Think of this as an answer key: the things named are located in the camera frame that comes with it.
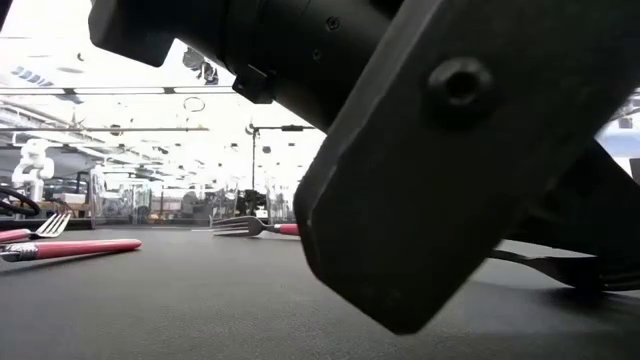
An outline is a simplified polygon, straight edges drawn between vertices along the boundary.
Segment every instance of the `ceiling light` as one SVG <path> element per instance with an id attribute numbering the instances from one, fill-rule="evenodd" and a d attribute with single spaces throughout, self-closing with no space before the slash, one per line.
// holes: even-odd
<path id="1" fill-rule="evenodd" d="M 0 95 L 64 95 L 63 89 L 47 88 L 0 88 Z"/>
<path id="2" fill-rule="evenodd" d="M 73 89 L 73 92 L 78 95 L 85 94 L 129 94 L 129 95 L 144 95 L 144 94 L 164 94 L 163 88 L 156 87 L 144 87 L 144 88 L 77 88 Z"/>
<path id="3" fill-rule="evenodd" d="M 176 94 L 236 94 L 231 86 L 194 86 L 174 88 Z"/>
<path id="4" fill-rule="evenodd" d="M 66 72 L 66 73 L 70 73 L 70 74 L 82 74 L 84 72 L 83 70 L 76 69 L 76 68 L 70 68 L 70 67 L 66 67 L 66 66 L 59 66 L 58 70 Z"/>

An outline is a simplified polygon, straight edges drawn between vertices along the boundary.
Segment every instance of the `metal fork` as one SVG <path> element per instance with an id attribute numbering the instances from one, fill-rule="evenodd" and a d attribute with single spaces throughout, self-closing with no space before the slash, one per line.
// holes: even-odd
<path id="1" fill-rule="evenodd" d="M 17 229 L 0 232 L 0 244 L 58 237 L 67 227 L 69 219 L 71 219 L 70 214 L 55 214 L 36 231 Z"/>
<path id="2" fill-rule="evenodd" d="M 260 235 L 263 231 L 284 235 L 300 235 L 297 224 L 266 225 L 253 216 L 241 216 L 211 223 L 214 236 L 248 237 Z"/>
<path id="3" fill-rule="evenodd" d="M 586 291 L 631 291 L 640 289 L 640 271 L 614 270 L 599 257 L 527 257 L 493 250 L 489 258 L 535 269 L 565 285 Z"/>

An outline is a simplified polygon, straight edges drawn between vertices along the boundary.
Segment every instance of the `pink handle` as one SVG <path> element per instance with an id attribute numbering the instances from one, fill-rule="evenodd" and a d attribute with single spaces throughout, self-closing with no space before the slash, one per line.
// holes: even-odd
<path id="1" fill-rule="evenodd" d="M 29 229 L 17 229 L 0 232 L 0 244 L 14 240 L 27 239 L 31 235 Z"/>
<path id="2" fill-rule="evenodd" d="M 37 243 L 37 259 L 51 259 L 63 256 L 87 255 L 101 252 L 131 251 L 142 245 L 137 239 L 51 241 Z"/>
<path id="3" fill-rule="evenodd" d="M 280 234 L 300 235 L 298 224 L 280 224 Z"/>

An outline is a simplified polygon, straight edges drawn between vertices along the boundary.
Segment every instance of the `white robot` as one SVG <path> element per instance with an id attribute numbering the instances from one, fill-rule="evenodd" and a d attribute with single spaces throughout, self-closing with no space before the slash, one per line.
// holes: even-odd
<path id="1" fill-rule="evenodd" d="M 14 187 L 30 186 L 29 197 L 35 202 L 42 200 L 43 180 L 53 177 L 53 159 L 48 158 L 46 154 L 49 144 L 47 140 L 43 139 L 28 140 L 20 149 L 22 159 L 11 176 Z"/>

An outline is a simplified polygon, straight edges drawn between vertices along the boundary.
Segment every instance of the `table surface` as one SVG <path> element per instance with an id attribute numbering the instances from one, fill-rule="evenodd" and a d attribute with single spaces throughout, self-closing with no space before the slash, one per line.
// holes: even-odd
<path id="1" fill-rule="evenodd" d="M 0 263 L 0 359 L 640 358 L 637 293 L 585 298 L 497 260 L 422 332 L 396 337 L 320 284 L 295 239 L 158 229 L 62 239 L 109 238 L 144 244 Z"/>

